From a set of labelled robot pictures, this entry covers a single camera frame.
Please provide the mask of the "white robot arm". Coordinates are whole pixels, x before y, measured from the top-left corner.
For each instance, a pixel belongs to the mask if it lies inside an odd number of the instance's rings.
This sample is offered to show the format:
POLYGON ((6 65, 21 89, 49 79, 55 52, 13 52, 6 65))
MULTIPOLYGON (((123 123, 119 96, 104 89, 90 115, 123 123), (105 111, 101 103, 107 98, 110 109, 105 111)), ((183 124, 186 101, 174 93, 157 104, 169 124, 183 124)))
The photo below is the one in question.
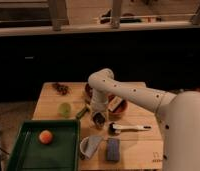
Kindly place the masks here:
POLYGON ((93 89, 91 107, 105 111, 108 93, 117 95, 150 112, 164 123, 162 171, 200 171, 200 92, 179 94, 138 88, 114 80, 109 68, 92 73, 88 84, 93 89))

